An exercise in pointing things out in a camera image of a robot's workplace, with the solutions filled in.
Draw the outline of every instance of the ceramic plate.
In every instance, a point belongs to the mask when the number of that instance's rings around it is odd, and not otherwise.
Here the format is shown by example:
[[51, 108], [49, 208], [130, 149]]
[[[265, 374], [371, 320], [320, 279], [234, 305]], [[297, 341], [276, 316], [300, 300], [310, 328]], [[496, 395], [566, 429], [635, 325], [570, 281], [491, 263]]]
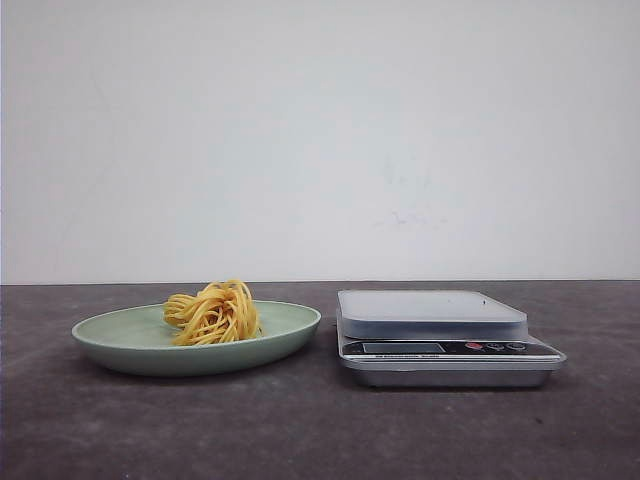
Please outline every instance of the ceramic plate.
[[175, 346], [174, 327], [162, 305], [148, 305], [88, 318], [71, 333], [94, 362], [125, 373], [190, 376], [255, 367], [285, 357], [311, 339], [320, 312], [303, 305], [254, 300], [265, 336], [237, 342]]

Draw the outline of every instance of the plate rim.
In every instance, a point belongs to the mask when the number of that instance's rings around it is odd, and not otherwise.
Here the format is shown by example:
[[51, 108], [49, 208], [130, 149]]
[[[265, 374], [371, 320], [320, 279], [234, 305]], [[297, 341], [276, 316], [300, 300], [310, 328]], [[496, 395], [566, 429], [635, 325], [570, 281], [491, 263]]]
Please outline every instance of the plate rim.
[[101, 347], [101, 348], [109, 348], [109, 349], [117, 349], [117, 350], [135, 350], [135, 351], [158, 351], [158, 352], [167, 352], [167, 351], [196, 351], [196, 350], [212, 350], [212, 349], [222, 349], [222, 348], [230, 348], [233, 347], [234, 345], [246, 345], [246, 344], [251, 344], [251, 343], [255, 343], [255, 342], [263, 342], [265, 340], [268, 339], [275, 339], [275, 338], [280, 338], [280, 337], [284, 337], [286, 335], [291, 335], [293, 333], [298, 333], [298, 332], [302, 332], [304, 330], [307, 330], [309, 328], [312, 328], [314, 326], [317, 326], [318, 323], [320, 322], [320, 319], [322, 318], [322, 314], [320, 313], [319, 310], [313, 308], [313, 307], [309, 307], [307, 305], [302, 305], [302, 304], [298, 304], [298, 303], [291, 303], [291, 302], [280, 302], [277, 300], [253, 300], [254, 303], [269, 303], [269, 304], [280, 304], [280, 305], [288, 305], [288, 306], [292, 306], [292, 307], [297, 307], [297, 308], [303, 308], [306, 310], [310, 310], [311, 312], [313, 312], [315, 314], [315, 319], [308, 325], [304, 325], [302, 327], [298, 327], [296, 329], [293, 330], [289, 330], [287, 332], [283, 332], [283, 333], [278, 333], [276, 335], [268, 335], [266, 337], [256, 337], [256, 338], [248, 338], [246, 340], [236, 340], [234, 342], [225, 342], [225, 343], [210, 343], [210, 344], [206, 344], [206, 345], [167, 345], [166, 347], [146, 347], [146, 346], [139, 346], [139, 347], [131, 347], [131, 346], [124, 346], [124, 345], [117, 345], [117, 344], [113, 344], [113, 343], [104, 343], [104, 342], [97, 342], [95, 340], [91, 340], [89, 338], [86, 338], [82, 335], [80, 335], [78, 333], [78, 329], [80, 327], [82, 327], [82, 325], [84, 325], [85, 323], [91, 322], [92, 320], [95, 320], [96, 318], [102, 317], [104, 315], [109, 315], [112, 313], [120, 313], [120, 312], [127, 312], [130, 310], [139, 310], [142, 308], [151, 308], [151, 307], [162, 307], [164, 304], [163, 303], [153, 303], [153, 304], [149, 304], [149, 305], [138, 305], [135, 307], [128, 307], [128, 308], [120, 308], [118, 310], [111, 310], [108, 312], [104, 312], [104, 313], [99, 313], [97, 315], [93, 315], [89, 318], [85, 318], [84, 320], [81, 320], [80, 322], [76, 323], [72, 328], [71, 328], [71, 336], [80, 344], [87, 344], [87, 345], [91, 345], [91, 346], [96, 346], [96, 347]]

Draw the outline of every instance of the button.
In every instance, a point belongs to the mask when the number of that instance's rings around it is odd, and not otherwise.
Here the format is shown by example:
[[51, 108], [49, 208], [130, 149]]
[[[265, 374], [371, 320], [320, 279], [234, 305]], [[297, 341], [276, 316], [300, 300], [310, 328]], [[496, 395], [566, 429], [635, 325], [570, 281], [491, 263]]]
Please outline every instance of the button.
[[490, 348], [491, 350], [504, 350], [504, 345], [500, 345], [499, 343], [487, 343], [485, 347]]
[[507, 347], [511, 350], [524, 350], [525, 348], [527, 348], [521, 343], [507, 343]]
[[464, 346], [470, 348], [471, 350], [482, 350], [482, 345], [476, 342], [467, 342], [464, 344]]

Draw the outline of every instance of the pasta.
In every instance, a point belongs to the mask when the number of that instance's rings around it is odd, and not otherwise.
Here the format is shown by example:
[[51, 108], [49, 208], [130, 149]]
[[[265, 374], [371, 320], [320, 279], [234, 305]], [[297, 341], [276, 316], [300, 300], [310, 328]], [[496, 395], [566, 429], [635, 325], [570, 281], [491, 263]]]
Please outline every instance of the pasta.
[[255, 338], [262, 326], [249, 287], [240, 280], [213, 282], [197, 295], [171, 295], [164, 321], [178, 327], [174, 345], [206, 345]]

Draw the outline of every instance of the digital display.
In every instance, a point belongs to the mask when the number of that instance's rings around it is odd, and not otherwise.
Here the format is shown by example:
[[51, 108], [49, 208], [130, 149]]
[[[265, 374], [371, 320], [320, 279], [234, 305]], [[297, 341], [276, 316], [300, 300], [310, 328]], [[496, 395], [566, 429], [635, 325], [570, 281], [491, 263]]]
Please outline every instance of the digital display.
[[438, 343], [365, 343], [363, 344], [365, 353], [443, 353], [444, 349]]

